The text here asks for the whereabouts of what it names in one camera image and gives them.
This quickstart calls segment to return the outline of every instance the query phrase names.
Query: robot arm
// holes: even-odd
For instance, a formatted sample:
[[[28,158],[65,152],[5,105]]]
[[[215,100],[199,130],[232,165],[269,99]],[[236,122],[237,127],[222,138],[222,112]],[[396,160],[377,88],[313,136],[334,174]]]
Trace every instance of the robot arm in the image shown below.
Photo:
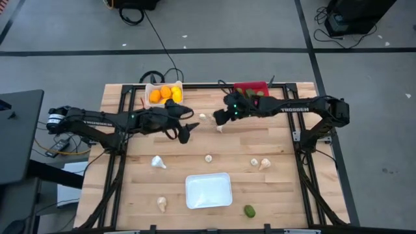
[[[182,115],[192,113],[189,117]],[[168,100],[164,108],[152,107],[133,112],[111,114],[78,109],[75,107],[60,107],[49,110],[46,128],[49,134],[73,133],[83,138],[99,142],[104,149],[119,152],[126,135],[142,133],[143,135],[164,132],[170,139],[178,138],[186,144],[190,131],[199,123],[181,126],[180,120],[192,117],[193,110]],[[114,127],[114,133],[104,133],[91,126]]]
[[[314,112],[322,117],[321,121],[310,130],[300,133],[301,149],[314,152],[317,140],[325,137],[334,127],[343,127],[350,123],[350,108],[344,99],[322,96],[304,99],[276,99],[274,97],[252,96],[245,98],[235,92],[224,97],[227,110],[214,112],[217,125],[224,125],[229,120],[256,116],[260,118],[275,116],[282,112]]]

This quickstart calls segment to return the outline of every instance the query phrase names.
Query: white plastic container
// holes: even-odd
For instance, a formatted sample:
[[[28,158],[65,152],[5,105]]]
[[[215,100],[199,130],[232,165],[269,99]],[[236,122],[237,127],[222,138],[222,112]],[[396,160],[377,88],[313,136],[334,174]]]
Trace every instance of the white plastic container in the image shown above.
[[[181,81],[176,81],[173,84],[158,84],[158,85],[147,84],[146,85],[146,89],[145,89],[145,95],[146,95],[145,102],[146,102],[146,105],[147,106],[150,106],[150,107],[164,107],[164,104],[154,104],[154,103],[151,103],[149,101],[149,96],[150,96],[151,91],[153,91],[155,89],[160,90],[162,88],[162,86],[167,86],[169,88],[172,88],[172,87],[175,87],[175,86],[176,87],[179,87],[181,89],[181,93],[182,93],[182,101],[180,103],[178,103],[178,104],[182,105],[182,103],[183,103],[183,88],[182,88],[182,82]]]
[[[190,175],[185,184],[189,209],[229,206],[233,203],[231,181],[225,172]]]

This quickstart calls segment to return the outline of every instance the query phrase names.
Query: table leg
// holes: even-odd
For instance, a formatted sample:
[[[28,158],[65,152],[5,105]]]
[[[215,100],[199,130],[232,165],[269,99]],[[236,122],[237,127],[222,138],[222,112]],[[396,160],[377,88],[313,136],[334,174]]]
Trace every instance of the table leg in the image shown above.
[[[60,185],[81,189],[84,177],[72,172],[54,168],[53,166],[30,160],[27,177],[38,177],[41,180],[58,183]]]

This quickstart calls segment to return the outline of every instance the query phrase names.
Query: gray floor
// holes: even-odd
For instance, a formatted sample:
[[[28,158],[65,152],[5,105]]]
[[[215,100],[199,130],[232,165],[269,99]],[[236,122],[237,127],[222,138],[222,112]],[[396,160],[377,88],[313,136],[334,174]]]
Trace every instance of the gray floor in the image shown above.
[[[322,28],[313,21],[315,11],[328,1],[301,0],[312,38],[313,31]],[[0,15],[0,30],[18,2],[10,1]],[[415,1],[398,0],[380,20],[378,31],[358,47],[385,48],[386,42],[388,47],[416,47],[412,28],[415,9]],[[149,17],[169,49],[306,48],[294,0],[162,0]],[[338,48],[314,39],[312,43],[315,48]],[[347,36],[343,43],[352,45],[354,38]],[[101,0],[43,0],[42,4],[26,0],[0,45],[0,51],[113,49],[161,49],[161,45],[146,20],[137,27],[127,26],[117,11],[107,10]],[[275,81],[315,81],[307,53],[213,53],[172,58],[184,71],[186,82],[267,81],[273,75]],[[344,97],[350,104],[351,124],[339,129],[339,137],[361,225],[416,229],[412,196],[416,193],[416,54],[317,54],[317,60],[326,92]],[[146,71],[163,72],[171,67],[166,55],[0,57],[0,92],[45,90],[40,115],[45,121],[51,107],[98,110],[105,84],[135,83]],[[53,144],[53,137],[44,131],[36,136],[47,146]],[[35,153],[32,158],[47,163],[83,160],[48,159]],[[53,203],[55,196],[55,185],[44,183],[39,206]],[[46,211],[40,233],[59,230],[74,212],[74,206]]]

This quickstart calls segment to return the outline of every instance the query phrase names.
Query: wooden table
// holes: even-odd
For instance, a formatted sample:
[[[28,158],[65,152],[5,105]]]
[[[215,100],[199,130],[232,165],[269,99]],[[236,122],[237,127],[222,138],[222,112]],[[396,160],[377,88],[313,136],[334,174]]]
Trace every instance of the wooden table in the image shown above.
[[[297,83],[297,86],[300,98],[311,98],[317,94],[313,83]],[[117,113],[121,88],[122,84],[108,84],[105,87],[101,111]],[[270,95],[283,99],[281,88],[271,89]],[[157,229],[257,229],[264,228],[264,224],[271,224],[272,228],[306,228],[287,115],[229,122],[221,134],[216,131],[214,122],[201,121],[198,116],[225,108],[222,102],[224,93],[219,88],[192,89],[185,90],[184,96],[184,105],[194,109],[195,116],[182,122],[201,123],[191,132],[188,144],[169,140],[163,133],[135,135],[130,139],[117,229],[149,229],[152,224],[157,225]],[[140,97],[144,97],[143,90],[136,93],[134,109],[142,108]],[[320,120],[313,113],[304,114],[304,118],[307,128],[313,127]],[[330,146],[323,142],[317,144],[317,149],[332,155]],[[102,151],[100,146],[94,146],[89,161]],[[207,154],[213,156],[211,163],[204,160]],[[167,165],[166,170],[150,166],[151,158],[155,155],[162,157]],[[320,153],[314,153],[312,157],[320,193],[338,216],[348,222],[334,162]],[[250,164],[253,158],[259,162],[267,158],[272,166],[259,171],[258,167]],[[88,168],[74,227],[81,225],[100,201],[108,161],[109,156],[104,155]],[[217,172],[227,172],[230,175],[233,203],[229,207],[188,209],[185,178]],[[168,201],[164,214],[157,206],[159,196],[166,197]],[[309,199],[317,223],[317,210],[310,193]],[[255,208],[255,218],[250,219],[244,215],[243,207],[248,204]],[[112,205],[111,200],[106,226],[110,224]]]

